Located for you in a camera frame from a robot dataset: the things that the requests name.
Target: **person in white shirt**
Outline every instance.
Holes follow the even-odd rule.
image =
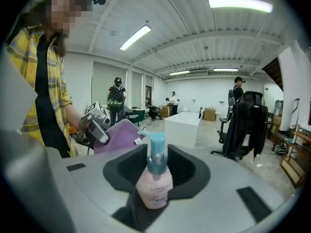
[[[175,92],[173,92],[173,96],[169,99],[165,99],[168,103],[168,106],[172,106],[172,116],[177,114],[177,108],[178,108],[178,101],[175,95]]]

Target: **ceiling beam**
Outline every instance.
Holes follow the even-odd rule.
[[[253,76],[256,72],[262,70],[266,65],[268,65],[270,62],[272,62],[275,58],[277,58],[281,53],[284,52],[288,48],[288,44],[280,46],[275,52],[273,53],[267,53],[262,58],[262,62],[258,67],[255,68],[255,70],[251,73],[251,76]]]
[[[195,42],[197,40],[203,40],[203,39],[209,39],[209,38],[229,38],[229,37],[234,37],[234,38],[247,38],[247,39],[256,39],[258,35],[258,32],[252,32],[252,31],[242,31],[242,30],[219,30],[219,31],[211,31],[211,32],[205,32],[205,33],[198,33],[198,34],[193,34],[189,36],[185,36],[183,38],[179,38],[177,40],[168,42],[166,44],[163,44],[155,49],[154,52],[159,52],[174,46],[177,46],[179,44],[183,43],[189,43],[189,42]],[[265,42],[270,42],[273,44],[277,45],[283,45],[283,41],[281,38],[276,37],[276,36],[271,36],[268,34],[260,34],[258,36],[258,40],[265,41]],[[136,64],[139,61],[142,61],[143,59],[149,57],[150,55],[153,55],[154,53],[149,51],[138,58],[136,58],[133,62],[133,64]]]
[[[249,76],[242,74],[240,75],[241,78],[243,79],[249,79],[249,80],[258,80],[259,78],[256,76]],[[184,75],[176,78],[170,78],[167,80],[164,80],[164,82],[173,82],[173,81],[180,81],[180,80],[193,80],[193,79],[234,79],[236,78],[235,74],[208,74],[208,75]]]
[[[111,2],[108,4],[107,8],[105,9],[104,13],[101,16],[101,19],[99,20],[99,23],[96,26],[96,29],[94,31],[92,40],[91,40],[91,44],[89,46],[88,52],[91,53],[93,51],[93,47],[95,44],[95,41],[98,37],[98,34],[101,30],[101,25],[105,22],[105,20],[107,19],[108,15],[110,14],[110,12],[112,11],[112,9],[114,8],[114,6],[117,4],[119,0],[111,0]]]
[[[203,67],[203,66],[226,66],[226,65],[231,65],[231,66],[240,66],[241,64],[241,60],[207,60],[207,61],[199,61],[199,62],[193,62],[193,63],[186,63],[186,64],[181,64],[181,65],[177,65],[177,66],[173,66],[173,67],[167,67],[167,68],[163,68],[163,69],[158,69],[155,73],[159,74],[159,73],[168,73],[171,72],[173,70],[178,70],[178,71],[182,71],[184,69],[189,69],[192,67]],[[259,62],[258,61],[250,61],[250,60],[246,60],[243,63],[243,66],[259,66]]]
[[[93,56],[94,58],[100,57],[100,59],[101,59],[102,61],[96,61],[96,60],[95,60],[95,61],[96,61],[96,62],[100,62],[100,63],[109,64],[109,65],[112,65],[112,66],[115,66],[115,67],[121,67],[121,68],[136,67],[136,68],[141,69],[141,70],[144,70],[144,71],[146,71],[146,72],[148,72],[148,73],[150,73],[150,74],[156,75],[156,76],[158,76],[158,77],[160,77],[160,78],[162,78],[162,79],[165,79],[165,78],[162,77],[161,75],[156,74],[156,73],[154,73],[154,72],[152,72],[152,71],[150,71],[150,70],[148,70],[148,69],[146,69],[146,68],[134,66],[134,65],[132,65],[132,64],[130,64],[130,63],[128,63],[128,62],[125,62],[125,61],[123,61],[123,60],[112,59],[112,58],[110,58],[110,57],[108,57],[108,56],[104,56],[104,55],[101,55],[101,54],[95,54],[95,53],[84,52],[84,51],[68,50],[67,52],[91,55],[91,56]]]

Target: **pink bottle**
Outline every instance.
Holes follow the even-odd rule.
[[[139,178],[136,188],[148,209],[159,209],[167,204],[168,192],[173,188],[173,179],[167,167],[164,154],[165,134],[138,131],[151,140],[151,154],[147,157],[147,167]]]

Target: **person with backpack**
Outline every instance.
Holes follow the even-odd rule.
[[[234,87],[233,87],[233,95],[235,103],[240,102],[240,99],[242,95],[244,94],[242,89],[242,84],[245,83],[245,80],[243,80],[241,77],[236,77],[234,80]]]
[[[122,79],[116,77],[115,84],[109,88],[107,96],[108,110],[110,111],[110,126],[116,124],[116,116],[118,122],[123,119],[124,101],[126,98],[125,88],[122,86]]]

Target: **cardboard box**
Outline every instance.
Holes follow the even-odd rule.
[[[281,120],[282,120],[281,116],[274,116],[273,120],[272,120],[272,124],[280,125],[281,124]]]
[[[172,109],[170,106],[162,106],[162,109],[160,109],[160,113],[162,117],[170,117],[172,114]]]
[[[205,108],[203,120],[215,121],[215,119],[216,119],[216,109]]]

